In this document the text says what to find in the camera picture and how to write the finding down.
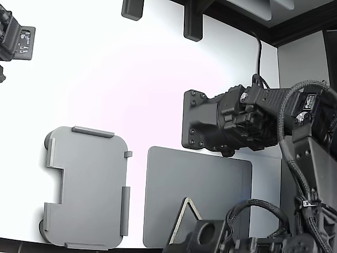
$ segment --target black mounting bracket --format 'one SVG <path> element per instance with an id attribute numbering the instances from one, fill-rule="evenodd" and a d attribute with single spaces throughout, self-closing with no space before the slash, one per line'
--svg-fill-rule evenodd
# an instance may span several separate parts
<path id="1" fill-rule="evenodd" d="M 138 21 L 143 16 L 144 0 L 123 0 L 122 16 Z"/>
<path id="2" fill-rule="evenodd" d="M 215 0 L 186 0 L 184 37 L 200 41 L 203 34 L 203 14 Z M 123 0 L 122 16 L 138 21 L 143 16 L 144 0 Z"/>
<path id="3" fill-rule="evenodd" d="M 186 0 L 184 37 L 200 41 L 203 36 L 203 14 L 215 0 Z"/>

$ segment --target white backdrop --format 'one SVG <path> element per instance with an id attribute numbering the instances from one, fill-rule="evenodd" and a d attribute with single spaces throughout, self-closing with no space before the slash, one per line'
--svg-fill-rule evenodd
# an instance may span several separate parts
<path id="1" fill-rule="evenodd" d="M 147 151 L 181 147 L 183 94 L 208 97 L 250 85 L 257 42 L 204 17 L 204 38 L 183 37 L 183 7 L 145 0 L 143 18 L 121 16 L 122 0 L 2 0 L 22 25 L 35 26 L 33 60 L 3 63 L 0 84 L 0 237 L 43 242 L 38 231 L 44 202 L 58 203 L 61 175 L 45 168 L 46 135 L 75 125 L 111 131 L 129 150 L 129 236 L 120 247 L 142 248 Z M 279 87 L 277 49 L 263 44 L 262 75 Z M 280 152 L 242 150 L 253 163 L 252 197 L 278 205 Z M 266 236 L 278 222 L 252 210 L 251 236 Z"/>

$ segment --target braided cable sleeve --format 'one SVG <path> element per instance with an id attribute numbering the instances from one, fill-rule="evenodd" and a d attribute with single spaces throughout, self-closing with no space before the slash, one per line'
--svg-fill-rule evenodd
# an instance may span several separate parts
<path id="1" fill-rule="evenodd" d="M 307 227 L 310 231 L 310 234 L 313 235 L 313 238 L 317 242 L 318 245 L 321 246 L 321 249 L 324 253 L 333 253 L 332 248 L 328 244 L 326 240 L 322 237 L 320 231 L 318 230 L 318 227 L 316 225 L 316 222 L 313 217 L 309 217 L 306 220 Z"/>
<path id="2" fill-rule="evenodd" d="M 240 214 L 240 212 L 245 208 L 251 206 L 257 206 L 266 209 L 269 212 L 273 213 L 280 220 L 281 225 L 279 229 L 269 235 L 269 237 L 276 237 L 285 233 L 290 233 L 289 220 L 285 213 L 283 213 L 277 206 L 259 199 L 248 199 L 233 207 L 226 215 L 226 221 L 228 226 L 231 228 L 231 225 L 233 224 L 235 218 Z"/>
<path id="3" fill-rule="evenodd" d="M 336 127 L 337 125 L 337 116 L 333 119 L 333 121 L 331 122 L 331 125 L 330 125 L 330 128 L 329 128 L 329 131 L 333 131 L 333 129 Z"/>

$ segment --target label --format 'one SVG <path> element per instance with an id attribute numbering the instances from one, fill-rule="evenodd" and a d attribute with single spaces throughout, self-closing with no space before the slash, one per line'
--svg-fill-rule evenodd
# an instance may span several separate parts
<path id="1" fill-rule="evenodd" d="M 306 97 L 306 100 L 305 100 L 305 104 L 304 104 L 304 107 L 303 109 L 304 110 L 312 110 L 312 108 L 314 107 L 314 104 L 315 104 L 315 100 L 316 100 L 316 95 L 315 94 L 310 94 Z"/>

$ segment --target gray rectangular plate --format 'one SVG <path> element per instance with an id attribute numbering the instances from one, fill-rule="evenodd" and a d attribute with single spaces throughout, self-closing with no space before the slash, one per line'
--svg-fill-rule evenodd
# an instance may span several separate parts
<path id="1" fill-rule="evenodd" d="M 251 197 L 249 161 L 174 149 L 151 147 L 147 159 L 144 245 L 163 248 L 170 236 L 181 202 L 189 197 L 202 219 L 223 220 L 227 211 Z M 175 243 L 193 231 L 196 220 L 186 211 Z M 243 211 L 234 230 L 249 236 L 250 211 Z"/>

